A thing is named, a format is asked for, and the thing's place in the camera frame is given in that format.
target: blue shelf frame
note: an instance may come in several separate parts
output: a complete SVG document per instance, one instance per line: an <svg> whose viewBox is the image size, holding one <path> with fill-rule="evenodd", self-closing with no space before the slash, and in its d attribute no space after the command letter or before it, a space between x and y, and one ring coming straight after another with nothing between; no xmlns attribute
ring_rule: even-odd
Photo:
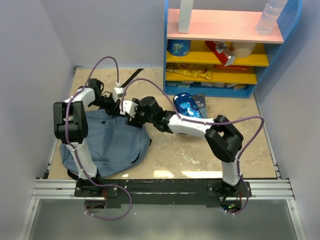
<svg viewBox="0 0 320 240"><path fill-rule="evenodd" d="M285 8L279 16L277 23L282 34L283 44L265 43L264 49L269 61L268 67L254 67L257 80L256 85L247 85L245 89L233 90L230 88L202 87L198 84L191 84L190 88L178 88L176 86L166 86L166 59L167 59L167 25L169 0L164 1L164 49L163 49L163 90L166 94L176 95L179 93L205 94L208 97L228 97L228 98L250 98L257 86L262 81L267 81L269 69L276 66L276 61L286 45L287 39L296 30L302 12L303 0L288 0Z"/></svg>

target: white wall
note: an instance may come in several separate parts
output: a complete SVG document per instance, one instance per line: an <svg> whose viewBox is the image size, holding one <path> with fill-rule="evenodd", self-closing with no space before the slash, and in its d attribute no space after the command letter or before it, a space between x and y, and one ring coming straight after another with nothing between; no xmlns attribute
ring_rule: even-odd
<svg viewBox="0 0 320 240"><path fill-rule="evenodd" d="M0 1L0 239L18 239L72 65L39 0Z"/></svg>
<svg viewBox="0 0 320 240"><path fill-rule="evenodd" d="M283 178L290 178L309 240L320 239L320 1L300 22L256 95Z"/></svg>
<svg viewBox="0 0 320 240"><path fill-rule="evenodd" d="M115 57L122 67L162 67L165 0L41 0L74 65ZM195 0L195 9L263 11L267 0ZM169 0L179 8L180 0Z"/></svg>

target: red and white box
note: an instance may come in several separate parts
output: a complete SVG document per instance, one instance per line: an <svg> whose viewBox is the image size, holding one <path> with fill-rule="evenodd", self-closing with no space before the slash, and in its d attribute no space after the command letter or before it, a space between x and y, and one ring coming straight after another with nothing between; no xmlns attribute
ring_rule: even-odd
<svg viewBox="0 0 320 240"><path fill-rule="evenodd" d="M235 62L235 54L223 41L205 41L205 44L224 66L229 66Z"/></svg>

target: white bottle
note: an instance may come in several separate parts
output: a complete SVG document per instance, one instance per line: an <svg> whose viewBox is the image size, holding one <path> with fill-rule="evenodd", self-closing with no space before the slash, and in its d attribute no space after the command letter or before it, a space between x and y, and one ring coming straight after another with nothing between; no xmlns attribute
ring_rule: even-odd
<svg viewBox="0 0 320 240"><path fill-rule="evenodd" d="M255 32L262 36L269 35L287 2L288 0L268 0L255 27Z"/></svg>
<svg viewBox="0 0 320 240"><path fill-rule="evenodd" d="M194 0L181 0L178 32L188 34Z"/></svg>

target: clear plastic bottle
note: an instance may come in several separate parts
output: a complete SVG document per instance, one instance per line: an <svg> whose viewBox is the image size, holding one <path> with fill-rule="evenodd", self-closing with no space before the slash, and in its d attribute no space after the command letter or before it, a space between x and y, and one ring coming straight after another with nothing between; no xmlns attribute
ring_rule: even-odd
<svg viewBox="0 0 320 240"><path fill-rule="evenodd" d="M269 35L287 2L288 0L268 0L255 27L255 32L262 36Z"/></svg>

